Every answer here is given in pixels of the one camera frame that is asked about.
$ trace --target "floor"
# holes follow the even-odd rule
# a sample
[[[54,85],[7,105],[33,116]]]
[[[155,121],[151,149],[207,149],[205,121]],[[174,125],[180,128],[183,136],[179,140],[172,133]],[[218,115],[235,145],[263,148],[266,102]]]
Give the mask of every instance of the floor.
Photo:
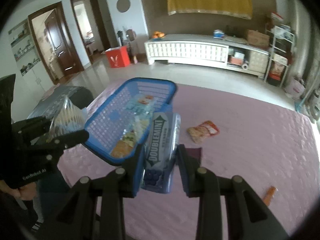
[[[60,79],[58,80],[58,83],[60,83],[60,84],[65,84],[65,83],[67,83],[70,79],[72,79],[74,76],[76,76],[76,74],[71,74],[71,75],[68,75],[68,76],[64,76],[64,77],[62,77],[62,78],[60,78]]]
[[[283,90],[264,83],[256,76],[213,67],[168,65],[165,61],[156,61],[153,65],[145,61],[125,68],[110,68],[107,59],[103,57],[67,84],[86,87],[96,97],[110,82],[133,77],[168,79],[178,84],[235,93],[294,110],[294,101]]]

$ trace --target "snack bag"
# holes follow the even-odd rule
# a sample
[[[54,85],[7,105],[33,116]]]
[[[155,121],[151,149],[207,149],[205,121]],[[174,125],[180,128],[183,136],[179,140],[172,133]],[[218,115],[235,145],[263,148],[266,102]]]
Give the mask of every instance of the snack bag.
[[[50,142],[55,137],[82,130],[87,118],[87,109],[79,109],[66,97],[52,119],[47,141]]]
[[[205,121],[196,127],[189,127],[187,132],[190,134],[191,139],[197,144],[202,143],[207,137],[220,133],[219,128],[211,121]]]
[[[150,125],[153,106],[157,98],[151,95],[137,94],[125,106],[125,110],[132,112],[129,125],[123,131],[121,139],[111,152],[114,158],[124,158],[134,149]]]

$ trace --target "wooden door frame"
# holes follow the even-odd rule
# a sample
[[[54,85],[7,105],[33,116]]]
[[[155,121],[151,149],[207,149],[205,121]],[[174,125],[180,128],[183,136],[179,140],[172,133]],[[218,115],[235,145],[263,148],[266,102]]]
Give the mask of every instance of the wooden door frame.
[[[37,38],[36,38],[36,33],[35,33],[35,30],[33,28],[33,25],[32,25],[32,19],[48,12],[48,11],[51,11],[53,9],[57,9],[57,17],[58,19],[60,20],[60,22],[63,24],[63,26],[61,26],[61,29],[62,30],[65,30],[67,36],[65,35],[65,33],[62,31],[62,34],[64,35],[64,38],[66,39],[66,45],[69,47],[70,49],[70,52],[71,52],[71,55],[72,57],[74,58],[75,62],[78,64],[79,66],[79,69],[80,71],[83,71],[84,68],[81,64],[81,61],[80,61],[80,58],[78,56],[78,53],[76,52],[76,48],[75,48],[75,45],[73,44],[73,40],[71,38],[71,35],[70,35],[70,31],[69,31],[69,28],[68,28],[68,25],[67,25],[67,21],[66,21],[66,18],[65,18],[65,15],[64,15],[64,11],[63,11],[63,7],[62,7],[62,2],[57,2],[57,3],[54,3],[54,4],[51,4],[51,5],[48,5],[30,15],[28,15],[28,22],[29,22],[29,26],[30,26],[30,31],[31,31],[31,34],[32,34],[32,38],[34,40],[34,43],[35,43],[35,46],[36,46],[36,49],[39,53],[39,56],[41,58],[41,61],[44,65],[44,68],[45,70],[47,71],[48,75],[50,76],[52,82],[56,85],[58,83],[57,80],[54,79],[54,77],[52,76],[50,70],[49,70],[49,67],[46,63],[46,61],[44,60],[44,56],[42,54],[42,51],[40,49],[40,46],[38,44],[38,41],[37,41]]]
[[[92,64],[92,57],[91,57],[91,55],[89,55],[89,53],[88,53],[88,51],[86,49],[86,46],[84,44],[84,38],[82,37],[81,29],[80,29],[80,26],[79,26],[79,23],[78,23],[78,19],[77,19],[77,16],[76,16],[76,11],[75,11],[75,8],[73,6],[73,3],[76,2],[76,1],[78,1],[78,0],[70,0],[73,16],[74,16],[74,18],[76,20],[76,25],[77,25],[77,28],[78,28],[79,35],[81,36],[81,40],[82,40],[83,46],[85,48],[85,51],[87,52],[87,55],[88,55],[88,58],[90,59],[91,64]],[[100,11],[98,0],[90,0],[90,3],[91,3],[92,10],[94,11],[96,9],[98,11],[98,13],[101,15],[101,11]],[[111,48],[110,41],[109,41],[105,26],[104,26],[104,23],[103,23],[103,20],[102,20],[102,15],[101,15],[101,19],[97,19],[95,13],[93,12],[93,17],[94,17],[94,20],[96,21],[96,24],[97,24],[97,28],[98,28],[98,32],[99,32],[99,35],[100,35],[100,39],[101,39],[103,48],[104,49]]]

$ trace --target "human hand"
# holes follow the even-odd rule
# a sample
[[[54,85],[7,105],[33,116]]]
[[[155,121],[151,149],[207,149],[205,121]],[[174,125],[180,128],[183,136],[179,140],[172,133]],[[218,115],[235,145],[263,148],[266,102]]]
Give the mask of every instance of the human hand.
[[[36,184],[34,182],[17,189],[10,188],[4,180],[0,180],[0,191],[8,193],[21,200],[32,200],[36,196]]]

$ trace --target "blue plastic basket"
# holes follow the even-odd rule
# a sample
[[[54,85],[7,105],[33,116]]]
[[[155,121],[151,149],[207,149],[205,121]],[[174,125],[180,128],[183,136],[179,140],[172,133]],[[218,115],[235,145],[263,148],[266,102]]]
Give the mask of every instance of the blue plastic basket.
[[[171,101],[177,90],[177,85],[169,80],[152,78],[132,78],[124,82],[87,120],[84,128],[89,132],[89,139],[84,143],[91,152],[111,165],[121,165],[130,158],[132,152],[124,158],[114,158],[110,155],[116,143],[123,135],[133,112],[125,109],[128,101],[137,94],[157,97],[154,109],[157,112],[172,111]],[[146,130],[136,143],[144,143],[149,133]]]

